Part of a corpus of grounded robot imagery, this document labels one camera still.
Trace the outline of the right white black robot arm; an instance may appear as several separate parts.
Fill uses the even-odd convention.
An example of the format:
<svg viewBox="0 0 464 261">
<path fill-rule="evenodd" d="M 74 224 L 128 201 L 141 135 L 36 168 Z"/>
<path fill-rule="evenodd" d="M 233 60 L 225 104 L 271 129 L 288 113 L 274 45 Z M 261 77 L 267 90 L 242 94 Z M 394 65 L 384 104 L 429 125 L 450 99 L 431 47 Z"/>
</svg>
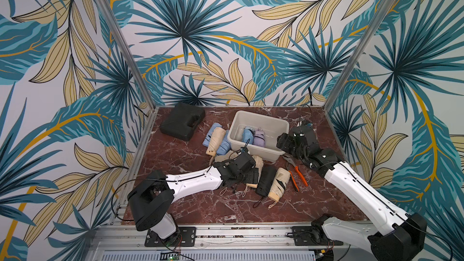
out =
<svg viewBox="0 0 464 261">
<path fill-rule="evenodd" d="M 378 261 L 410 261 L 422 251 L 425 218 L 409 214 L 387 200 L 335 151 L 322 149 L 313 128 L 293 128 L 277 138 L 276 146 L 337 187 L 370 221 L 356 224 L 325 214 L 312 222 L 321 237 L 360 248 Z"/>
</svg>

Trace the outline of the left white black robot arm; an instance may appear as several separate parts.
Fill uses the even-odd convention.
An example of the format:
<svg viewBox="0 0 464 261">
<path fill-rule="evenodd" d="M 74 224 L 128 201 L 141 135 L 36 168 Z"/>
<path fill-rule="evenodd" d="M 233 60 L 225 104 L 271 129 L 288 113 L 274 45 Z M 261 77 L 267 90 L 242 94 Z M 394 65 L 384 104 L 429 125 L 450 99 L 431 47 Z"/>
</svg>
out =
<svg viewBox="0 0 464 261">
<path fill-rule="evenodd" d="M 170 206 L 187 196 L 236 184 L 257 184 L 259 169 L 247 150 L 234 158 L 214 162 L 208 168 L 181 175 L 154 170 L 128 194 L 135 228 L 153 230 L 162 240 L 178 234 L 178 226 L 168 213 Z"/>
</svg>

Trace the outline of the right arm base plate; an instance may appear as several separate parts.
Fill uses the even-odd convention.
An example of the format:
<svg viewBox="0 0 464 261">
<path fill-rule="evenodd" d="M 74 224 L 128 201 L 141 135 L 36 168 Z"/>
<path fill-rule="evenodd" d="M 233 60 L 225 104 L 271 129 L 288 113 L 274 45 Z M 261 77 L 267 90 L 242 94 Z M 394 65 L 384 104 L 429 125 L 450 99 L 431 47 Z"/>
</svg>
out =
<svg viewBox="0 0 464 261">
<path fill-rule="evenodd" d="M 339 240 L 329 239 L 321 228 L 314 226 L 295 226 L 291 232 L 286 233 L 286 237 L 294 241 L 295 246 L 332 246 L 344 245 Z"/>
</svg>

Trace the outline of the purple umbrella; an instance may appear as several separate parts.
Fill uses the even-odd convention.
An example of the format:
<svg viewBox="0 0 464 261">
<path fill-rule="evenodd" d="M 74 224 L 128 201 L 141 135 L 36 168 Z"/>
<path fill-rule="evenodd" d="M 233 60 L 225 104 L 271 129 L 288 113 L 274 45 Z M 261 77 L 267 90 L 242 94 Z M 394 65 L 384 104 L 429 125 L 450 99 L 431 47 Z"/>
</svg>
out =
<svg viewBox="0 0 464 261">
<path fill-rule="evenodd" d="M 261 128 L 257 129 L 254 133 L 253 144 L 258 147 L 265 147 L 266 139 L 265 132 Z"/>
</svg>

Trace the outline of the beige plastic storage box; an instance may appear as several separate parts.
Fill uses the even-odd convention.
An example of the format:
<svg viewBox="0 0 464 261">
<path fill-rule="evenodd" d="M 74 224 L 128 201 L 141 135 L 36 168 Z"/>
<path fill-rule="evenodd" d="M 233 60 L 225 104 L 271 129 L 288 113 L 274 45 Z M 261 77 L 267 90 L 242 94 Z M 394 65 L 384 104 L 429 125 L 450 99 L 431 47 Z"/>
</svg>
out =
<svg viewBox="0 0 464 261">
<path fill-rule="evenodd" d="M 246 147 L 250 155 L 260 156 L 271 163 L 276 162 L 284 151 L 277 148 L 277 138 L 288 133 L 286 120 L 238 111 L 234 116 L 227 139 L 234 151 Z"/>
</svg>

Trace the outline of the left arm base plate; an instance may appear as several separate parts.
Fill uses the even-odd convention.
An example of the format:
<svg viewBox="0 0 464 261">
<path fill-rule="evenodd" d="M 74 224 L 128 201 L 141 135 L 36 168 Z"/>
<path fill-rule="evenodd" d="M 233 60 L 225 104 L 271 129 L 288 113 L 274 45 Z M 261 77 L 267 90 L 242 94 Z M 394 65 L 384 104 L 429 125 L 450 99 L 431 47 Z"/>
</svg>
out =
<svg viewBox="0 0 464 261">
<path fill-rule="evenodd" d="M 166 239 L 160 239 L 158 234 L 148 229 L 145 247 L 164 248 L 168 247 L 194 247 L 196 240 L 196 227 L 178 227 L 177 231 Z"/>
</svg>

